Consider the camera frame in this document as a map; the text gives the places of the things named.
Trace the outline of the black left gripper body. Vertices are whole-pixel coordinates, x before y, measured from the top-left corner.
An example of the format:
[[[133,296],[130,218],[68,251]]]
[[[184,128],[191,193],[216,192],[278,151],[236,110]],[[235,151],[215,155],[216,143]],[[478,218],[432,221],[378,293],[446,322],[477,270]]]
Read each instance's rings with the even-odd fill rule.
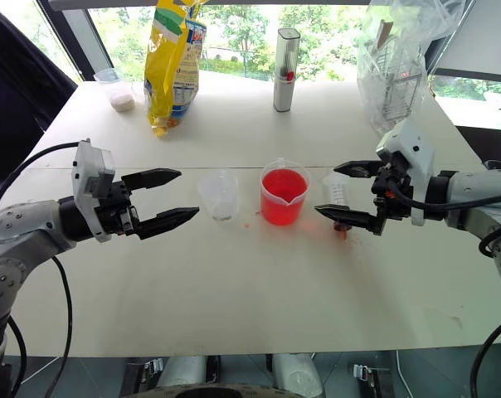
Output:
[[[113,182],[105,198],[99,199],[95,212],[105,233],[142,236],[136,208],[130,201],[132,191],[142,186],[132,179]]]

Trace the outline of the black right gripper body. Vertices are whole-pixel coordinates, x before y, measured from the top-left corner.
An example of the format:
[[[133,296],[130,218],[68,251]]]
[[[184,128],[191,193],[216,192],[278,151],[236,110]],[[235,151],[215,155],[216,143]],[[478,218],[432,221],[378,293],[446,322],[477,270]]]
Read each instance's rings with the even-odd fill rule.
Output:
[[[379,210],[385,209],[387,218],[403,219],[411,216],[411,208],[399,200],[395,191],[412,199],[411,177],[407,173],[409,162],[399,152],[390,155],[388,162],[381,161],[377,167],[371,191],[376,195],[374,204]]]

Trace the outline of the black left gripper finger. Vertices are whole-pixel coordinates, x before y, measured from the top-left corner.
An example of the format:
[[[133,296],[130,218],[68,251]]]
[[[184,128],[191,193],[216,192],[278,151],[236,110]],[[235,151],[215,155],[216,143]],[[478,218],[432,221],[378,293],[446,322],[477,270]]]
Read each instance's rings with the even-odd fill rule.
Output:
[[[199,211],[200,208],[197,206],[178,207],[163,211],[158,213],[154,218],[146,221],[135,221],[134,234],[140,240],[164,234],[190,221]]]
[[[121,181],[129,192],[161,187],[181,177],[182,173],[171,168],[155,168],[122,176]]]

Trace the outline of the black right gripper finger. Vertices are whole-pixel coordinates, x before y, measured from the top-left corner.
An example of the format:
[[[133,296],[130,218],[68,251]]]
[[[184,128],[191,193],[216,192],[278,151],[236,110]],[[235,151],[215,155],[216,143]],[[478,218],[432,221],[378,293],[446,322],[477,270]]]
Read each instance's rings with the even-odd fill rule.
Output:
[[[384,166],[381,160],[357,160],[342,163],[333,169],[334,172],[353,178],[375,177]]]
[[[375,215],[336,204],[318,205],[314,209],[340,226],[346,226],[348,229],[353,227],[361,228],[374,235],[381,235],[387,221],[388,205],[381,198],[376,198],[374,203],[377,208]]]

